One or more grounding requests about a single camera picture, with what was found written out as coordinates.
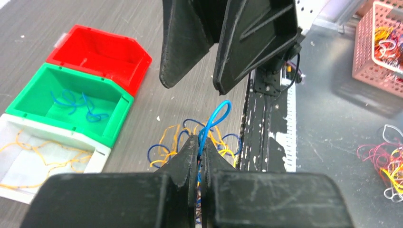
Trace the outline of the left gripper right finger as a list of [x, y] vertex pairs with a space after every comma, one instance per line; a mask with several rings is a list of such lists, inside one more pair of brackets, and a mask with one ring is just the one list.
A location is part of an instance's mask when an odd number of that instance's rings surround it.
[[210, 139], [201, 155], [204, 228], [352, 228], [336, 183], [324, 174], [238, 171]]

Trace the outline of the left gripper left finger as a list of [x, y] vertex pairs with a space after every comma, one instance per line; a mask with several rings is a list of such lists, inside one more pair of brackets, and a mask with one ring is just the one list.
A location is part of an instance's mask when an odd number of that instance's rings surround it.
[[154, 172], [57, 174], [39, 189], [23, 228], [192, 228], [198, 139]]

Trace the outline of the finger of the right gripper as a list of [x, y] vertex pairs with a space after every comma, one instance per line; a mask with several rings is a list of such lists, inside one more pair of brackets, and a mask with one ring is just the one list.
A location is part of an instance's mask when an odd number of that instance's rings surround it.
[[228, 1], [213, 75], [215, 89], [227, 94], [253, 69], [287, 54], [298, 37], [295, 1]]
[[164, 0], [159, 79], [174, 87], [220, 40], [225, 0]]

